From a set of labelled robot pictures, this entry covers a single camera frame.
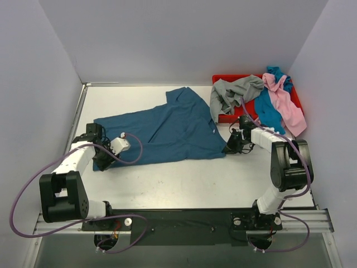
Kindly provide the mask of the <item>dark teal t shirt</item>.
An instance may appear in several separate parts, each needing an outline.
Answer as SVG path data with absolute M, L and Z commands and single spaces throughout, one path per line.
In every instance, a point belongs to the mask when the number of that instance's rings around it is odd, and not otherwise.
M 121 153 L 122 162 L 135 165 L 160 164 L 182 160 L 225 157 L 226 142 L 211 118 L 209 106 L 191 88 L 166 92 L 166 104 L 151 109 L 97 118 L 110 140 L 129 133 L 129 150 Z

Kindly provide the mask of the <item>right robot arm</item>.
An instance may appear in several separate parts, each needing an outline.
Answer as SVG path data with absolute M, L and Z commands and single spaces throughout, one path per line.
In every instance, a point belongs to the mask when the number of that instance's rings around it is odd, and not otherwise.
M 247 154 L 255 146 L 271 155 L 271 186 L 252 205 L 248 222 L 254 228 L 279 225 L 279 210 L 287 199 L 300 197 L 299 190 L 308 191 L 313 182 L 313 169 L 308 144 L 279 134 L 273 128 L 260 126 L 250 116 L 235 121 L 238 128 L 230 129 L 223 149 L 225 154 Z

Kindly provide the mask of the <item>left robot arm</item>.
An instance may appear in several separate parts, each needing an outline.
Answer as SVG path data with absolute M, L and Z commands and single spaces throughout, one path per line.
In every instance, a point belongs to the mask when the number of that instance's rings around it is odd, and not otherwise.
M 115 159 L 95 147 L 99 145 L 113 152 L 103 126 L 88 123 L 86 132 L 74 138 L 71 155 L 51 173 L 39 180 L 42 215 L 47 223 L 95 219 L 102 230 L 113 227 L 115 216 L 107 211 L 104 201 L 89 200 L 81 176 L 90 161 L 100 171 L 106 170 Z

